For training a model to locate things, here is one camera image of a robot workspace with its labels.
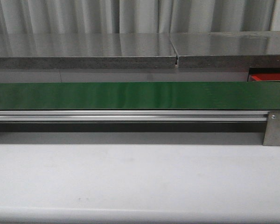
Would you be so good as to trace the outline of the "green conveyor belt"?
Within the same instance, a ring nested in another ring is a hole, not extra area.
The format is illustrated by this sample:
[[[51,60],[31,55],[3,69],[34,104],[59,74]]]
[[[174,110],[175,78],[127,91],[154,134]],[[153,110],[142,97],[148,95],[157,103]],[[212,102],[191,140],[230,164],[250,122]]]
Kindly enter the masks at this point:
[[[0,110],[280,110],[280,82],[0,84]]]

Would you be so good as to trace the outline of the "left grey stone counter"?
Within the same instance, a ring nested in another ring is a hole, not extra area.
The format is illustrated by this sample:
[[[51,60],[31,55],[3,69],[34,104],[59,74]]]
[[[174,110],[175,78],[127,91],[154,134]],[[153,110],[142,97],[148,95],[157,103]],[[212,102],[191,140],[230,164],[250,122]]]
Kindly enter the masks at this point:
[[[0,34],[0,69],[171,69],[166,34]]]

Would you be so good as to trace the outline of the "grey stone counter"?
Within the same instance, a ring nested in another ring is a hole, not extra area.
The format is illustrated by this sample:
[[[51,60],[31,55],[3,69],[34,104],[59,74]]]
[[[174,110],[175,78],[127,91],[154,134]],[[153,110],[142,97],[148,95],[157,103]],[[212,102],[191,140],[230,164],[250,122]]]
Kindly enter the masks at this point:
[[[0,34],[0,69],[171,69],[166,34]]]
[[[179,68],[280,68],[280,31],[176,33]]]

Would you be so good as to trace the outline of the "right grey stone counter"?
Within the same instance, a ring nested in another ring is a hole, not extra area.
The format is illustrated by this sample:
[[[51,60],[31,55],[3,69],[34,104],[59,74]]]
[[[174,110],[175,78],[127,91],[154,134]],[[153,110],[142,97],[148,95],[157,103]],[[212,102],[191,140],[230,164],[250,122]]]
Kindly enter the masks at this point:
[[[176,33],[179,68],[280,68],[280,31]]]

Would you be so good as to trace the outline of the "red plastic bin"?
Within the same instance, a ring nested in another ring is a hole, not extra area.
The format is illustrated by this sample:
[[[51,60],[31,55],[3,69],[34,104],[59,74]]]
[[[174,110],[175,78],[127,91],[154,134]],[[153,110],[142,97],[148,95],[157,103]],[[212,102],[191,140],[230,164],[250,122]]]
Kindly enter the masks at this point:
[[[250,74],[248,82],[280,82],[280,73]]]

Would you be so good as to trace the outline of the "grey pleated curtain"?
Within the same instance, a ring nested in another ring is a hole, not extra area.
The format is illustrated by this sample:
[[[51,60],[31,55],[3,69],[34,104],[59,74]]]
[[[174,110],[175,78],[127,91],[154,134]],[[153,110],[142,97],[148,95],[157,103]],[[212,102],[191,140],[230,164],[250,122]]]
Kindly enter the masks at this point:
[[[0,33],[267,31],[273,0],[0,0]]]

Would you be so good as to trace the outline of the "steel conveyor support bracket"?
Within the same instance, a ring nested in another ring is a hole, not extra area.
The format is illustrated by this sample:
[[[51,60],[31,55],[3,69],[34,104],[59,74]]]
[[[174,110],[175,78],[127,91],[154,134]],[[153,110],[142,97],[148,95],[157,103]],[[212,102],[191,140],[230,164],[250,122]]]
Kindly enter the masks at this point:
[[[268,113],[263,146],[280,146],[280,111]]]

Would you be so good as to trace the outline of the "aluminium conveyor side rail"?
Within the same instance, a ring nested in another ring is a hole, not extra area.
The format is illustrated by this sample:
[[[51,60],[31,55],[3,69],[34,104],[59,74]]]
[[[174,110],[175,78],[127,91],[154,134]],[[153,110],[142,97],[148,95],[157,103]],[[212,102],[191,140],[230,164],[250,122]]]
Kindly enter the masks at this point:
[[[187,110],[11,110],[0,122],[13,121],[267,121],[268,111]]]

